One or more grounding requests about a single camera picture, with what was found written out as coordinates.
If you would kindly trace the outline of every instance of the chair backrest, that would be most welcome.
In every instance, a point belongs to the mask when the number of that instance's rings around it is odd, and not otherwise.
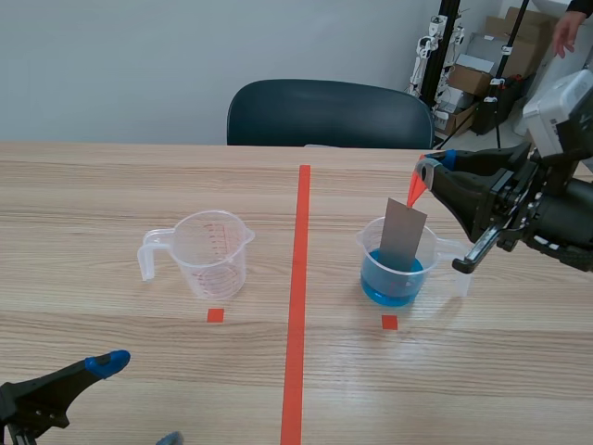
[[[435,124],[418,98],[330,81],[251,83],[229,108],[232,146],[356,146],[431,149]]]

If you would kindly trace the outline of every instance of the gray card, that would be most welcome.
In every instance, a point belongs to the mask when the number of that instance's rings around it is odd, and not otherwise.
[[[401,272],[411,271],[423,235],[426,214],[389,198],[379,247],[379,262]]]

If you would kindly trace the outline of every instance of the empty measuring cup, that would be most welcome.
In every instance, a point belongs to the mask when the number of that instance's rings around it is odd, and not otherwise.
[[[410,271],[396,271],[380,262],[379,246],[383,234],[384,218],[370,222],[357,236],[363,249],[360,283],[365,294],[384,306],[404,306],[412,303],[421,291],[431,271],[441,261],[463,258],[467,248],[458,241],[438,238],[424,226],[416,260]],[[465,297],[472,282],[471,275],[450,270],[448,276],[455,281],[457,292]]]
[[[246,279],[245,246],[255,234],[228,211],[202,211],[172,229],[145,235],[138,249],[144,281],[155,277],[154,251],[167,250],[201,299],[229,299]]]

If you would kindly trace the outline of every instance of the red tape line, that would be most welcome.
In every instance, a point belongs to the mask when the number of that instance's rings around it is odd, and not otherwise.
[[[305,297],[309,244],[310,165],[301,165],[296,198],[295,245],[290,282],[281,445],[300,445],[303,421],[303,366],[305,356]]]

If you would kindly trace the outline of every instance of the human hand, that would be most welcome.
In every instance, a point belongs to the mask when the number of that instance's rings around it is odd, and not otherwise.
[[[552,47],[554,49],[554,56],[559,55],[561,58],[566,56],[564,48],[568,49],[571,53],[574,52],[574,39],[576,39],[576,33],[578,27],[583,24],[587,14],[583,12],[567,11],[564,17],[560,19],[554,30],[554,39]]]

